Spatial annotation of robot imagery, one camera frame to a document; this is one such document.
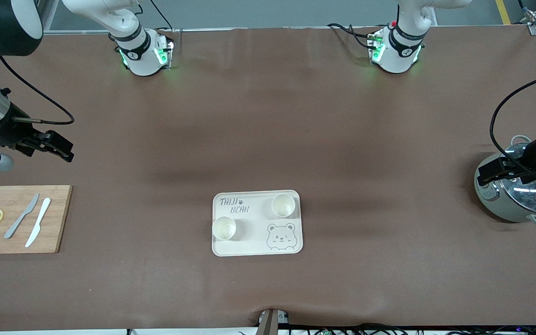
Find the white IKEA cup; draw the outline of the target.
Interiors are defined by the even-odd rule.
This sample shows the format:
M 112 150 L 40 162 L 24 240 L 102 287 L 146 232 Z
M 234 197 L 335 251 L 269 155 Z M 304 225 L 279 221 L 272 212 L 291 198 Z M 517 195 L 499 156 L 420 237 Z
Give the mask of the white IKEA cup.
M 227 241 L 234 237 L 237 225 L 234 219 L 222 216 L 213 221 L 211 230 L 214 238 L 219 241 Z
M 288 194 L 277 195 L 272 200 L 271 209 L 279 218 L 290 217 L 296 209 L 295 199 Z

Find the glass pot lid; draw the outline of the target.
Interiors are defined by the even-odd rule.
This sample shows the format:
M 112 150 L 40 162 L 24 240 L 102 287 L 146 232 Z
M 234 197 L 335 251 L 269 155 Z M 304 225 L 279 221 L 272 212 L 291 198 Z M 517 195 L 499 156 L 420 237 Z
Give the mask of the glass pot lid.
M 497 153 L 489 157 L 488 162 L 494 158 L 505 157 Z M 529 180 L 524 175 L 513 180 L 500 180 L 490 183 L 490 187 L 494 192 L 493 200 L 508 199 L 512 200 L 522 208 L 530 212 L 536 212 L 536 180 Z

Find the grey plastic knife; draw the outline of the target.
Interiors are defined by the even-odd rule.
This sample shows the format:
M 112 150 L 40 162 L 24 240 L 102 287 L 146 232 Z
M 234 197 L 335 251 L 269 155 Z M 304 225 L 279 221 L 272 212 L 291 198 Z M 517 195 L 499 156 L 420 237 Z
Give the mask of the grey plastic knife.
M 36 204 L 38 203 L 39 199 L 39 193 L 36 193 L 33 197 L 30 203 L 27 205 L 27 207 L 24 209 L 24 211 L 19 215 L 18 219 L 9 227 L 9 229 L 4 234 L 5 239 L 11 238 L 15 232 L 17 231 L 18 227 L 22 223 L 23 219 L 34 210 Z

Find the wooden cutting board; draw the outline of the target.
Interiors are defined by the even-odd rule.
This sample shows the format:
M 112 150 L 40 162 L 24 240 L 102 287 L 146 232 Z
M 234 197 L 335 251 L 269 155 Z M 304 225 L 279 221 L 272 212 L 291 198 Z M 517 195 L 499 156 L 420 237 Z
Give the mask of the wooden cutting board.
M 36 193 L 39 193 L 39 199 L 34 210 L 23 219 L 15 234 L 5 239 L 6 231 L 18 219 Z M 4 218 L 0 221 L 0 254 L 58 252 L 71 197 L 70 185 L 0 186 L 0 208 L 4 212 Z M 42 229 L 32 246 L 26 248 L 24 245 L 46 198 L 52 201 L 42 220 Z

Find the white plastic knife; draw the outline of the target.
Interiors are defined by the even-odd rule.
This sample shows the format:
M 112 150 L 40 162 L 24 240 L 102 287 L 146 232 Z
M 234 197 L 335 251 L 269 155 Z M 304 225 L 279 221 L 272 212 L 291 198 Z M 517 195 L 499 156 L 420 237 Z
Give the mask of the white plastic knife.
M 42 223 L 42 220 L 51 204 L 51 199 L 50 198 L 46 198 L 43 200 L 43 203 L 42 203 L 42 206 L 40 207 L 40 210 L 39 210 L 39 214 L 38 214 L 38 217 L 34 223 L 34 227 L 32 229 L 32 232 L 30 233 L 30 236 L 28 237 L 28 240 L 27 242 L 25 243 L 25 247 L 26 248 L 29 248 L 30 246 L 32 246 L 32 244 L 34 243 L 34 241 L 36 240 L 36 238 L 38 237 L 42 227 L 41 227 L 41 223 Z

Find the cream bear print tray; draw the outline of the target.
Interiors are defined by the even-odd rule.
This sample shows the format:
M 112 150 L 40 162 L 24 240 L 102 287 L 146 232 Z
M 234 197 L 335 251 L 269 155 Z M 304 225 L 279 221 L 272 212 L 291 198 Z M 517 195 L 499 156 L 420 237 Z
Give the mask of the cream bear print tray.
M 271 209 L 272 200 L 280 194 L 295 199 L 296 209 L 290 217 L 279 218 Z M 212 235 L 215 256 L 286 255 L 303 248 L 301 199 L 293 189 L 219 193 L 212 203 L 212 223 L 222 216 L 234 219 L 237 230 L 227 241 Z

